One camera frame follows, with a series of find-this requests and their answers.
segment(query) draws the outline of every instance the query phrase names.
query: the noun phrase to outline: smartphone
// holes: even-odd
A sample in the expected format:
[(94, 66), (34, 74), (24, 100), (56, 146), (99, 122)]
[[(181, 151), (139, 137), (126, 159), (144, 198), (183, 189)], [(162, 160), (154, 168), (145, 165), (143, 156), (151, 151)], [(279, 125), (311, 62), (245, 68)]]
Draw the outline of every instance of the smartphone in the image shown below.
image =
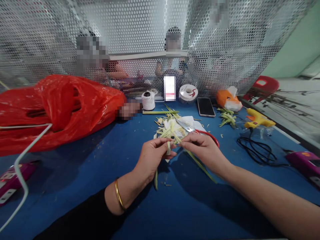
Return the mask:
[(176, 78), (174, 76), (165, 75), (163, 77), (164, 85), (164, 100), (175, 101), (176, 100)]
[(202, 117), (216, 116), (210, 98), (198, 98), (198, 109), (199, 115)]

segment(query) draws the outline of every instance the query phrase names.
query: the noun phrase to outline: red scissor handle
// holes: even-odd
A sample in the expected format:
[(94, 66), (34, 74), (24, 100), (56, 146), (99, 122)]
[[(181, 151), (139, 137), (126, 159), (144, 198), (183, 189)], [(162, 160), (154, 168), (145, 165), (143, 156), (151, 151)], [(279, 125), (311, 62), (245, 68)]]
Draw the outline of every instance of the red scissor handle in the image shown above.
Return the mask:
[(218, 140), (217, 140), (214, 136), (212, 136), (210, 133), (204, 132), (204, 131), (201, 131), (201, 130), (198, 130), (198, 129), (194, 130), (194, 132), (196, 132), (196, 133), (198, 133), (198, 134), (202, 133), (202, 134), (208, 135), (208, 136), (211, 137), (212, 140), (216, 143), (216, 145), (218, 146), (218, 148), (220, 148), (220, 145), (219, 145)]

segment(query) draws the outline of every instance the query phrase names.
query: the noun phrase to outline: red plastic bag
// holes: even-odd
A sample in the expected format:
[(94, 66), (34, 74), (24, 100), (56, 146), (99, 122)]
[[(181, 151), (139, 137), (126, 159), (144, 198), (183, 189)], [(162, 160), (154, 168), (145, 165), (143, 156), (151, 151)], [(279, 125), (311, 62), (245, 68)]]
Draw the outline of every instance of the red plastic bag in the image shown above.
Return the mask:
[[(121, 91), (86, 78), (50, 75), (0, 95), (0, 126), (52, 123), (30, 151), (51, 150), (104, 128), (125, 101)], [(21, 153), (45, 128), (0, 128), (0, 156)]]

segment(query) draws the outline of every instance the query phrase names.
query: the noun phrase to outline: yellow glue gun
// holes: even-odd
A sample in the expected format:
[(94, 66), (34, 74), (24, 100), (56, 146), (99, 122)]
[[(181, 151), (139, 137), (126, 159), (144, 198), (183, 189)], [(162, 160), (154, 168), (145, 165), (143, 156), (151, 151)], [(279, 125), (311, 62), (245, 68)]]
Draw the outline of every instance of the yellow glue gun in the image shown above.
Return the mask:
[(252, 108), (248, 108), (247, 113), (250, 115), (250, 116), (247, 116), (247, 118), (249, 118), (252, 122), (246, 122), (244, 124), (246, 128), (250, 128), (250, 127), (256, 128), (259, 125), (263, 125), (265, 127), (272, 127), (276, 125), (274, 121), (267, 119), (266, 116), (263, 116), (261, 113), (257, 112)]

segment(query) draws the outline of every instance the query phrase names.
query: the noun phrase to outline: perforated metal screen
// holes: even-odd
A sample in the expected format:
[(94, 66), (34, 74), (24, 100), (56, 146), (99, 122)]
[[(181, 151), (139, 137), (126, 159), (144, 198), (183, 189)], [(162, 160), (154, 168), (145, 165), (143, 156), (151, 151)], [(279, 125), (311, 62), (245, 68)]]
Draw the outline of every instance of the perforated metal screen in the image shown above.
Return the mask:
[(171, 31), (180, 33), (181, 51), (187, 57), (169, 60), (155, 54), (118, 61), (128, 77), (120, 81), (111, 74), (112, 85), (129, 96), (141, 95), (145, 88), (157, 88), (161, 95), (163, 74), (170, 73), (177, 76), (177, 87), (194, 84), (200, 96), (231, 85), (244, 94), (315, 1), (230, 0), (228, 11), (221, 12), (228, 13), (228, 28), (212, 25), (213, 6), (222, 2), (226, 1), (1, 0), (0, 91), (4, 85), (34, 85), (49, 74), (106, 83), (105, 69), (76, 67), (77, 36), (98, 36), (112, 60), (132, 53), (164, 52)]

